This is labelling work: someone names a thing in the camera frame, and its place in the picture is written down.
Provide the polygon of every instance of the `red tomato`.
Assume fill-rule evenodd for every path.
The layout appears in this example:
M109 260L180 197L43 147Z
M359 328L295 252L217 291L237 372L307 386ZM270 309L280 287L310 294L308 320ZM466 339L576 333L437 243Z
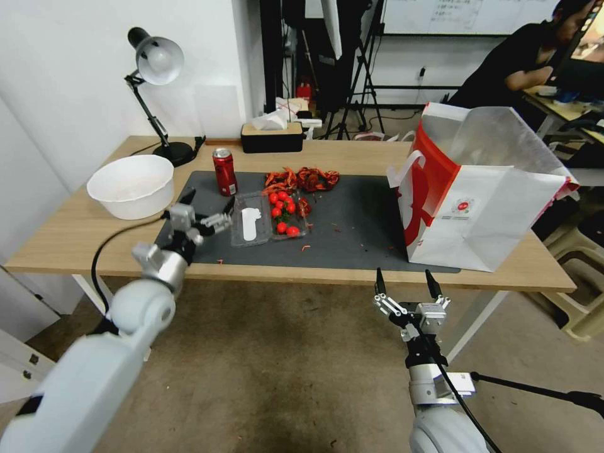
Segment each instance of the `red tomato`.
M300 230L297 226L290 226L287 230L286 233L289 237L296 237L300 234Z

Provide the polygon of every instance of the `black shirt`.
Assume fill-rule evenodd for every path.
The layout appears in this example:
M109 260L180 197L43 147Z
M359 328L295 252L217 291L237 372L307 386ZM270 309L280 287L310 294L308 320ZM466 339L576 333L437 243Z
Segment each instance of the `black shirt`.
M520 70L531 71L552 65L553 58L540 65L536 63L548 33L550 30L545 23L528 24L518 29L487 55L449 104L466 108L514 107L520 94L505 86L505 78Z

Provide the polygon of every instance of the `man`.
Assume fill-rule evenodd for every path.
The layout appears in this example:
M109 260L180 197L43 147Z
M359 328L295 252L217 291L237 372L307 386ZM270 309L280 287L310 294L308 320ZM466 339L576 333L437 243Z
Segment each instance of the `man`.
M450 99L451 105L518 109L521 91L543 85L591 11L595 0L561 0L550 22L527 24L495 47Z

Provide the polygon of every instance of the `sticker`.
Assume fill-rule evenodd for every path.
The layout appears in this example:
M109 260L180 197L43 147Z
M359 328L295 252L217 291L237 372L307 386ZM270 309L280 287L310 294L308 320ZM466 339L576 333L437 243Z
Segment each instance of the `sticker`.
M476 201L474 198L459 198L453 203L450 210L445 215L441 216L443 220L469 220L470 214Z

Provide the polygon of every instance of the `whiteboard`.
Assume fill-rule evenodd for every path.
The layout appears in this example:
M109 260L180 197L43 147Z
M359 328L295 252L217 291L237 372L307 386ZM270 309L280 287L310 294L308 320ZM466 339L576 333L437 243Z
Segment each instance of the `whiteboard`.
M384 32L402 35L511 35L550 20L558 0L386 0Z

